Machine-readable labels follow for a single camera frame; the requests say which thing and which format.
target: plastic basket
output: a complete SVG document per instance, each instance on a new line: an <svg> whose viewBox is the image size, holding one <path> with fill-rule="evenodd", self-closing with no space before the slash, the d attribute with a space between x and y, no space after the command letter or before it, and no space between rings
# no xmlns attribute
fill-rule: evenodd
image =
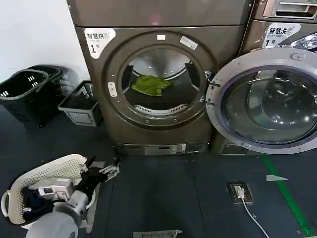
<svg viewBox="0 0 317 238"><path fill-rule="evenodd" d="M83 81L65 98L58 109L76 125L98 126L103 117L91 81Z"/></svg>
<svg viewBox="0 0 317 238"><path fill-rule="evenodd" d="M21 189L46 178L81 179L80 168L86 160L85 157L78 154L67 155L20 176L2 196L1 210L3 215L14 225L26 229L30 228L35 221L26 222L23 219L24 203ZM5 207L7 198L9 198L8 210Z"/></svg>
<svg viewBox="0 0 317 238"><path fill-rule="evenodd" d="M42 127L58 112L52 79L44 71L18 71L0 84L0 103L26 126Z"/></svg>
<svg viewBox="0 0 317 238"><path fill-rule="evenodd" d="M74 87L67 76L68 69L65 67L38 64L29 67L29 69L44 71L49 74L49 77L52 79L52 83L56 86L58 104L74 90Z"/></svg>

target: gray basket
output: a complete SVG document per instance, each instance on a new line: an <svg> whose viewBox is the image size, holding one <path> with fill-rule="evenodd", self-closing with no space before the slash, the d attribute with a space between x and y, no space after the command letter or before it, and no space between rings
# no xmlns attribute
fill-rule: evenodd
<svg viewBox="0 0 317 238"><path fill-rule="evenodd" d="M91 81L83 81L58 106L76 125L98 126L103 117Z"/></svg>

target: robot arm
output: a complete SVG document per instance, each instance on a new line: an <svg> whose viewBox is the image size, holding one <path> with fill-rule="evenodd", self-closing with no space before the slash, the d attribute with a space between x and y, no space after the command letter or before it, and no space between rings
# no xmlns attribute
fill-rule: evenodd
<svg viewBox="0 0 317 238"><path fill-rule="evenodd" d="M26 238L77 238L81 216L92 199L93 192L100 182L107 182L119 173L119 162L116 159L112 165L100 169L90 167L94 157L84 164L81 169L82 180L67 202L54 207L53 212L37 220Z"/></svg>

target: porthole door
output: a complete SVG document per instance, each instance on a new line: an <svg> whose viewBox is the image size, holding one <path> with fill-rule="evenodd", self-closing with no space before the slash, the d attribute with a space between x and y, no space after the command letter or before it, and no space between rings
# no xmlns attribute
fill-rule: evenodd
<svg viewBox="0 0 317 238"><path fill-rule="evenodd" d="M206 74L216 69L195 38L151 32L124 42L105 62L104 93L137 126L180 126L203 115Z"/></svg>
<svg viewBox="0 0 317 238"><path fill-rule="evenodd" d="M223 67L206 95L208 116L249 150L292 154L317 147L317 54L294 48L248 53Z"/></svg>

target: label sticker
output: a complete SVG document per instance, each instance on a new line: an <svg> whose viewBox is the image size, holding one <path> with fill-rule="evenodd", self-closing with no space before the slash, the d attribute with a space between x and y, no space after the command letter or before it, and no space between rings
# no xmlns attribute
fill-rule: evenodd
<svg viewBox="0 0 317 238"><path fill-rule="evenodd" d="M99 59L106 45L115 37L112 28L86 28L84 30L90 56Z"/></svg>
<svg viewBox="0 0 317 238"><path fill-rule="evenodd" d="M267 29L263 48L272 48L277 46L288 37L296 34L301 29L299 23L272 23Z"/></svg>
<svg viewBox="0 0 317 238"><path fill-rule="evenodd" d="M191 39L188 39L186 36L182 36L179 42L191 48L192 50L195 50L198 46L196 42L193 42Z"/></svg>
<svg viewBox="0 0 317 238"><path fill-rule="evenodd" d="M158 41L165 41L166 40L166 35L157 35L157 40Z"/></svg>
<svg viewBox="0 0 317 238"><path fill-rule="evenodd" d="M112 96L112 97L118 96L114 82L109 82L108 83L108 90L109 90L110 96Z"/></svg>

